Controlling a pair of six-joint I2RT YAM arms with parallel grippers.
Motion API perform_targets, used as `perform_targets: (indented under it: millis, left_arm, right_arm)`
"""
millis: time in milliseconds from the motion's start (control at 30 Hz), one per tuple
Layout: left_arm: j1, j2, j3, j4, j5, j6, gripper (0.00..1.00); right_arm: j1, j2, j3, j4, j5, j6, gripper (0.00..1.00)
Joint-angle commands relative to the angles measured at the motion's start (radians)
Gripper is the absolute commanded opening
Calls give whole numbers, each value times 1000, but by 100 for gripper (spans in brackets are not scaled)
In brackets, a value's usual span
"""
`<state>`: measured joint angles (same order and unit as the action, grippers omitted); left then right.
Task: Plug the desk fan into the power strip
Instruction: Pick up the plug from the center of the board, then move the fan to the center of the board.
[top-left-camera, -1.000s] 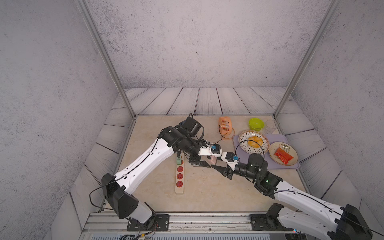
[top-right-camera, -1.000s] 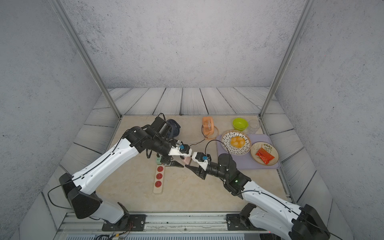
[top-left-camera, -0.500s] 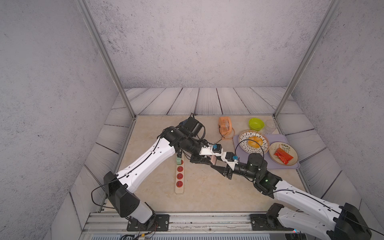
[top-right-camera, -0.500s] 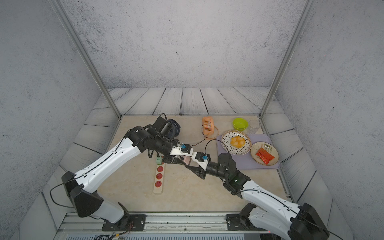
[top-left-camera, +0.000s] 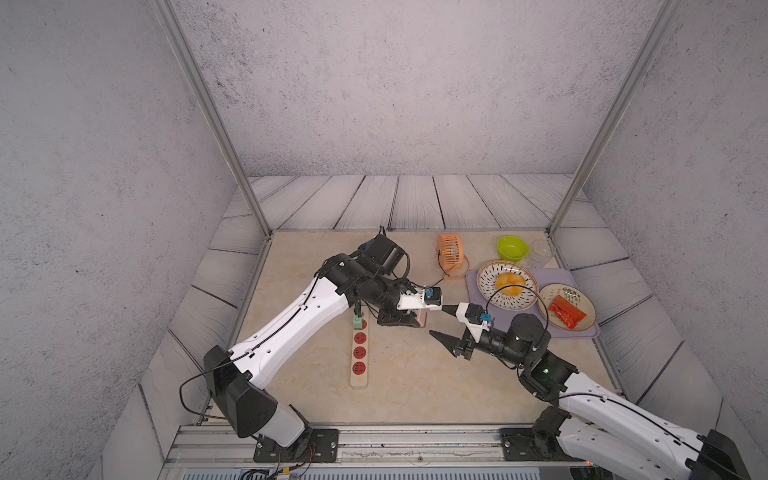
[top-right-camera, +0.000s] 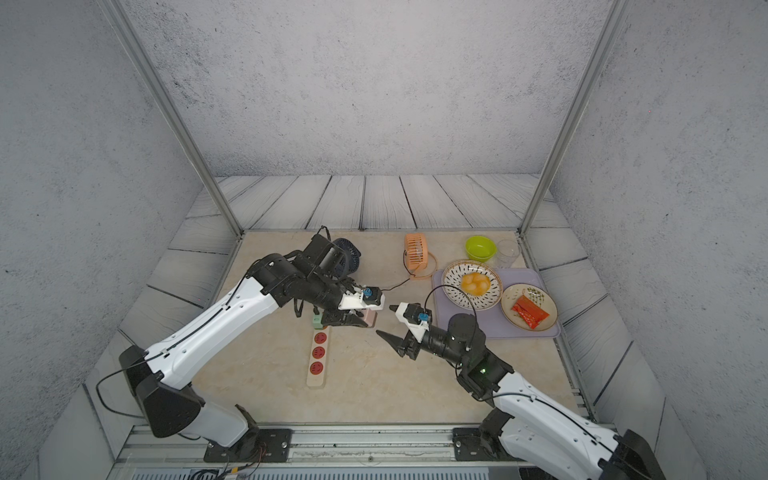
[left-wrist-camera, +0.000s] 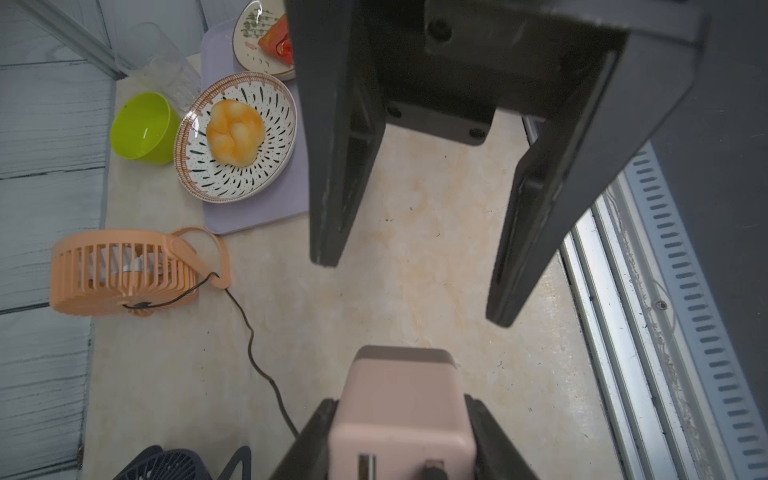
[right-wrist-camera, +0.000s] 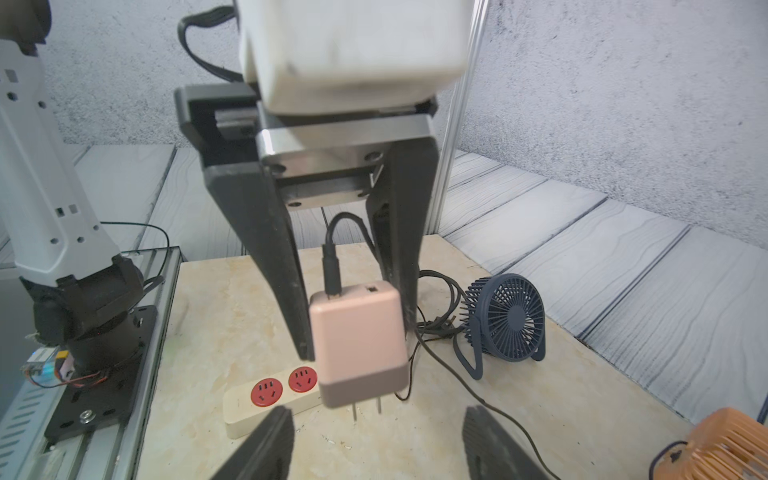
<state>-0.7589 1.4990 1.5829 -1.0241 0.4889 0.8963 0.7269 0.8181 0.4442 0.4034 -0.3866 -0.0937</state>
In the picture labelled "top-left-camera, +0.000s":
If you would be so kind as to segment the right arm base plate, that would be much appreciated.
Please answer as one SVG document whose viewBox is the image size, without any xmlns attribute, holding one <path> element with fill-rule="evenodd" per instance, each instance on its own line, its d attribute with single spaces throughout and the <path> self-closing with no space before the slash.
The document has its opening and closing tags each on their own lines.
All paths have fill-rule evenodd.
<svg viewBox="0 0 768 480">
<path fill-rule="evenodd" d="M 553 434 L 533 428 L 501 428 L 499 434 L 502 455 L 507 462 L 575 461 L 562 450 Z"/>
</svg>

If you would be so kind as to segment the orange desk fan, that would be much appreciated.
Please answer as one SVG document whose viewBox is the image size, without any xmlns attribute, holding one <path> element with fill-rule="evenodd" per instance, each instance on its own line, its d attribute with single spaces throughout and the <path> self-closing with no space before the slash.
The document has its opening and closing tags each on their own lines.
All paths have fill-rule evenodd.
<svg viewBox="0 0 768 480">
<path fill-rule="evenodd" d="M 445 280 L 461 279 L 470 269 L 464 243 L 458 233 L 441 233 L 437 237 L 438 265 Z"/>
</svg>

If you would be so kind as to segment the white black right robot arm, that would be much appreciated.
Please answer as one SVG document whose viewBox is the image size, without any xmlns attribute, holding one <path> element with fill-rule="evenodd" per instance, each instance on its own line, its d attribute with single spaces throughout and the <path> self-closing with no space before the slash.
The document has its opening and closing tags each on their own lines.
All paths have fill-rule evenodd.
<svg viewBox="0 0 768 480">
<path fill-rule="evenodd" d="M 481 351 L 516 371 L 520 384 L 547 403 L 532 427 L 540 455 L 561 451 L 625 479 L 747 479 L 738 447 L 726 435 L 703 435 L 658 417 L 601 386 L 548 348 L 550 334 L 531 314 L 495 329 L 477 304 L 445 305 L 462 337 L 430 334 L 455 357 Z"/>
</svg>

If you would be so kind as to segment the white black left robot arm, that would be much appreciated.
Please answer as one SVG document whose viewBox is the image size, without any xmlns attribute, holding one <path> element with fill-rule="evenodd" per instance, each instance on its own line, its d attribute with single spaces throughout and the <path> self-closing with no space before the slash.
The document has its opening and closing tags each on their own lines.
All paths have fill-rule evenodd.
<svg viewBox="0 0 768 480">
<path fill-rule="evenodd" d="M 381 276 L 356 259 L 327 259 L 307 288 L 257 333 L 226 350 L 212 347 L 204 356 L 204 378 L 214 403 L 240 438 L 266 437 L 292 448 L 304 440 L 308 422 L 280 404 L 267 386 L 285 362 L 329 321 L 356 303 L 368 303 L 381 321 L 417 327 L 417 315 L 402 297 L 422 298 L 424 290 L 401 279 Z"/>
</svg>

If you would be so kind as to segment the pink usb power adapter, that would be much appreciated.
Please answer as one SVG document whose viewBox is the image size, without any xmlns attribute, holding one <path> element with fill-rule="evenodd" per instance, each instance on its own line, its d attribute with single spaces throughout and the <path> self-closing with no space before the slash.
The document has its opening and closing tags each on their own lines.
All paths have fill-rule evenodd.
<svg viewBox="0 0 768 480">
<path fill-rule="evenodd" d="M 428 311 L 425 309 L 419 309 L 416 311 L 416 320 L 418 322 L 419 328 L 424 328 L 426 326 L 426 321 L 428 317 Z"/>
</svg>

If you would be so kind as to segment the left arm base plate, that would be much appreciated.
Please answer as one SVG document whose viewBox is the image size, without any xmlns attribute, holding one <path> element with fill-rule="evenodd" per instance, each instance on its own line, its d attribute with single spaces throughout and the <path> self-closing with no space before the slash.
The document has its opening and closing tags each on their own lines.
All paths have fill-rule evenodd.
<svg viewBox="0 0 768 480">
<path fill-rule="evenodd" d="M 263 435 L 257 438 L 255 463 L 334 463 L 339 447 L 339 430 L 308 428 L 288 447 L 280 446 Z"/>
</svg>

